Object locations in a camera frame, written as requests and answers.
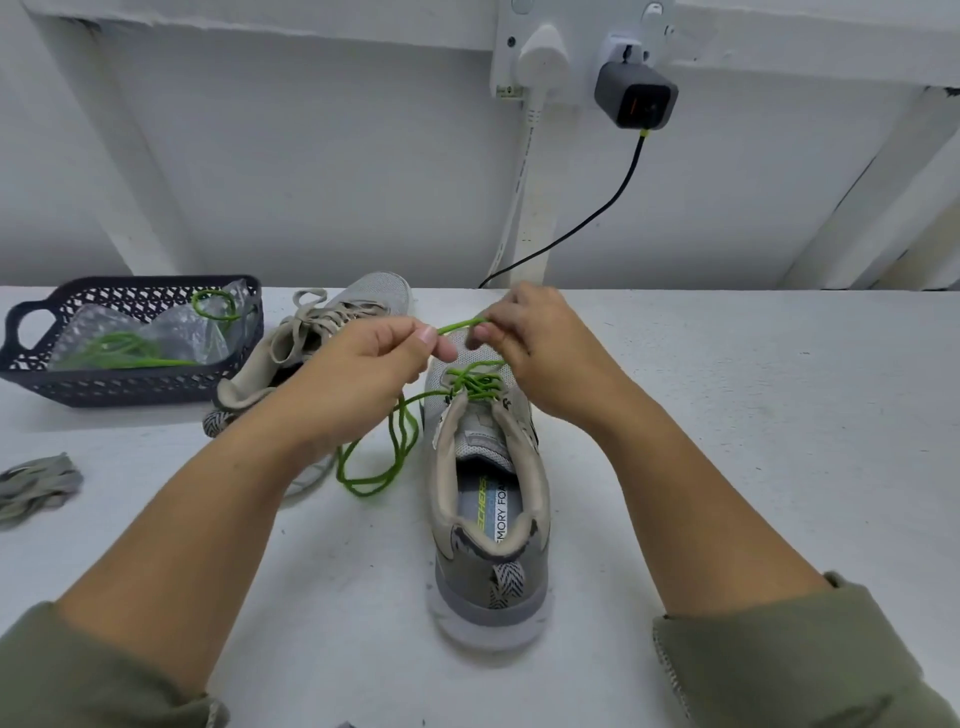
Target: plastic bag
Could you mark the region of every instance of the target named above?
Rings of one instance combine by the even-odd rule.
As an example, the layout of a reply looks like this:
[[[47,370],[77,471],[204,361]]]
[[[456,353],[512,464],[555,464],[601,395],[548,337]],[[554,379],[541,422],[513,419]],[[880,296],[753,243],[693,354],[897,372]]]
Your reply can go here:
[[[81,306],[54,344],[47,369],[138,369],[214,364],[246,340],[255,316],[236,280],[194,304],[168,308],[149,324],[101,305]]]

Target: basket handle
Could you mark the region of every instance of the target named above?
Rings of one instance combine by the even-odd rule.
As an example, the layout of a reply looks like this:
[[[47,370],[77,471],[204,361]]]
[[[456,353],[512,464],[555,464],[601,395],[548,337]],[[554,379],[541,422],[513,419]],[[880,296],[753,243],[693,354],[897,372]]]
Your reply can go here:
[[[13,350],[18,354],[32,351],[25,349],[23,344],[20,343],[19,334],[20,324],[23,323],[27,314],[33,313],[34,311],[50,311],[49,300],[24,301],[10,309],[10,312],[7,314],[7,334],[3,343],[3,351]]]

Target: black plastic basket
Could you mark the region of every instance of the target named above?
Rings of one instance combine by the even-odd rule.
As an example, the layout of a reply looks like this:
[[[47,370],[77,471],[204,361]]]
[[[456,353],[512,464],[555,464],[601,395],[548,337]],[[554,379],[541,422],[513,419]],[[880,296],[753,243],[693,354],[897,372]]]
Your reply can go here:
[[[175,305],[190,303],[204,288],[222,288],[242,279],[250,291],[256,325],[240,349],[216,364],[150,369],[48,372],[47,361],[63,328],[82,305],[97,303],[144,324]],[[50,311],[57,319],[32,349],[17,337],[23,318]],[[220,379],[243,366],[263,336],[260,281],[253,276],[117,276],[72,280],[45,301],[27,301],[7,314],[7,334],[0,349],[0,377],[69,407],[124,407],[211,400]]]

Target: black charger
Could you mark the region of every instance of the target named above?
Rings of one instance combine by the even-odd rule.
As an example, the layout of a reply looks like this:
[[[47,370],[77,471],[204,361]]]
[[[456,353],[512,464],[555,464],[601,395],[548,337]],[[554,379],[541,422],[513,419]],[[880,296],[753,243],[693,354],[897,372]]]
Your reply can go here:
[[[678,92],[650,66],[611,61],[600,69],[593,98],[620,129],[653,130],[670,120]]]

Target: fingernail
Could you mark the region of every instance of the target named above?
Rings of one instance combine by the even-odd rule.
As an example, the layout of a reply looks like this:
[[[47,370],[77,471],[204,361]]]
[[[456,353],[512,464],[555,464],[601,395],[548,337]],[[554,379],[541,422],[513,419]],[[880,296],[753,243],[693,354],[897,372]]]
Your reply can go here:
[[[418,329],[416,336],[424,344],[433,346],[437,341],[437,330],[433,327],[425,327]]]

